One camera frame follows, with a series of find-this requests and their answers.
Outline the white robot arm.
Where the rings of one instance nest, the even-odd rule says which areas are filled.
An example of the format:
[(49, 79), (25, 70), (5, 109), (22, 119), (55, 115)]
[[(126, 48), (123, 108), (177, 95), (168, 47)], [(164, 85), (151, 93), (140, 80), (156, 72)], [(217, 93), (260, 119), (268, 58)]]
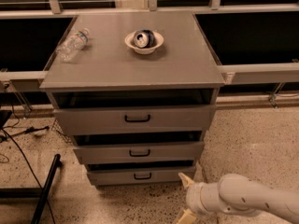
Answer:
[(256, 217), (262, 211), (299, 223), (299, 194), (271, 189), (243, 175), (227, 174), (216, 183), (195, 182), (179, 173), (186, 189), (187, 208), (182, 209), (173, 224), (193, 224), (200, 215), (223, 213)]

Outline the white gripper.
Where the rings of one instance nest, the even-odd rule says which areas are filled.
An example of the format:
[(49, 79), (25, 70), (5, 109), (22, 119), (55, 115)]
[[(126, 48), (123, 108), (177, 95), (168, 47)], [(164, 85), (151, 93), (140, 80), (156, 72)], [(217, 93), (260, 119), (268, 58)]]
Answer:
[(186, 204), (190, 209), (180, 209), (173, 224), (193, 224), (196, 215), (221, 211), (220, 195), (217, 183), (194, 183), (184, 173), (178, 174), (183, 187), (187, 190)]

